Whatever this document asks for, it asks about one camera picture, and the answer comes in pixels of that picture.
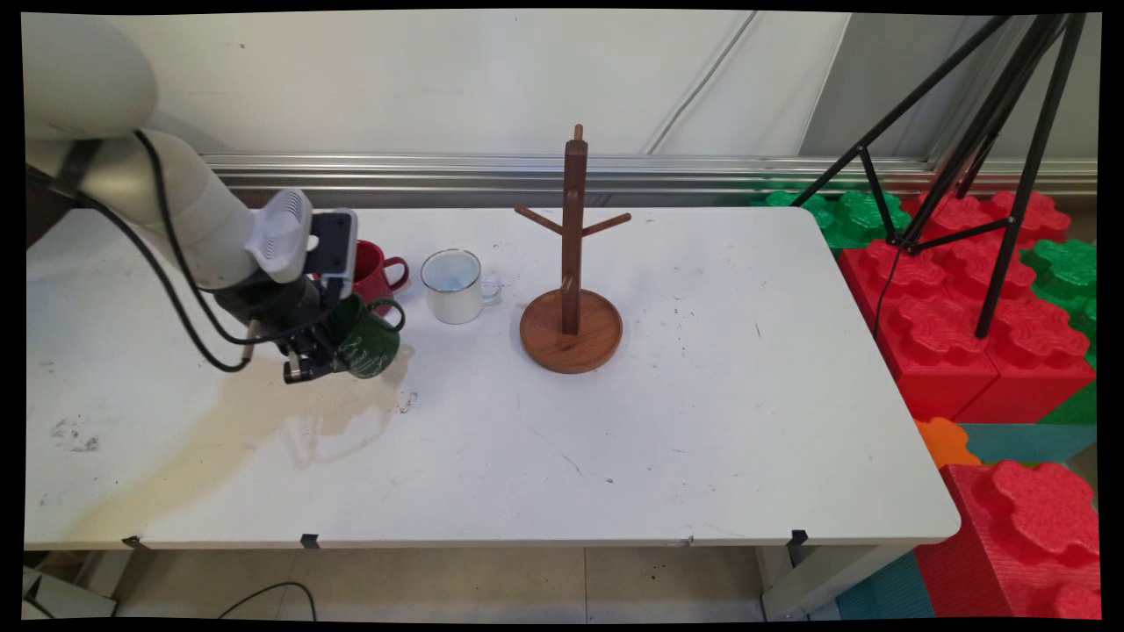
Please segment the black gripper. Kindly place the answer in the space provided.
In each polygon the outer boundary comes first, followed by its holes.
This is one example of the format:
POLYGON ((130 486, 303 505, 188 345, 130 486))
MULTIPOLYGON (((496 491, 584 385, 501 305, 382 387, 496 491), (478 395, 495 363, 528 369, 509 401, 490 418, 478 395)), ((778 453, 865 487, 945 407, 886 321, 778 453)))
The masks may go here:
POLYGON ((326 347, 329 341, 343 344, 348 338, 362 313, 362 299, 350 294, 339 301, 341 288, 338 279, 318 285, 298 276, 292 283, 282 285, 265 273, 254 273, 238 285, 218 289, 214 299, 246 327, 250 320, 259 320, 262 335, 284 352, 285 383, 310 383, 348 372, 348 364, 326 347))

